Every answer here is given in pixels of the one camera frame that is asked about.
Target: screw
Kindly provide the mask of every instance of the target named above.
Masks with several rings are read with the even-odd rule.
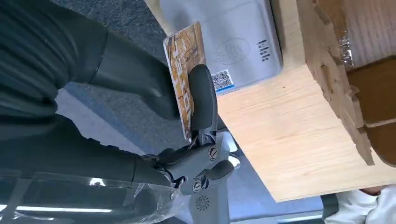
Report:
[[[209,159],[212,161],[217,159],[217,148],[216,147],[211,147],[209,149]]]
[[[177,198],[177,194],[175,193],[175,192],[173,192],[171,195],[170,195],[170,199],[171,200],[175,200]]]
[[[192,191],[195,193],[199,192],[202,188],[202,182],[200,180],[195,180],[192,185]]]

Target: black sleeve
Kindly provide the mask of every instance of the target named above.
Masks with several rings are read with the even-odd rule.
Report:
[[[0,115],[53,116],[57,90],[74,81],[139,94],[178,118],[167,66],[99,23],[47,0],[2,0],[0,21]]]
[[[0,168],[169,184],[138,155],[87,140],[55,114],[70,81],[136,93],[178,116],[167,67],[146,52],[47,0],[1,0]]]

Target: wood grain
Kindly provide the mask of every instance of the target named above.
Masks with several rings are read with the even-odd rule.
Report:
[[[396,183],[396,169],[376,154],[376,165],[365,164],[312,78],[304,63],[296,1],[272,4],[284,72],[218,97],[219,114],[271,195],[286,201]]]

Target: white sleeve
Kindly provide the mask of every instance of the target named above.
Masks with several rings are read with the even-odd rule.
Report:
[[[336,194],[339,210],[325,219],[326,224],[364,224],[368,213],[377,207],[378,196],[360,190]]]

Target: qr code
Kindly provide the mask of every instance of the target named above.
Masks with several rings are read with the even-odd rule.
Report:
[[[231,75],[228,70],[223,70],[218,73],[212,74],[214,89],[219,92],[234,86]]]

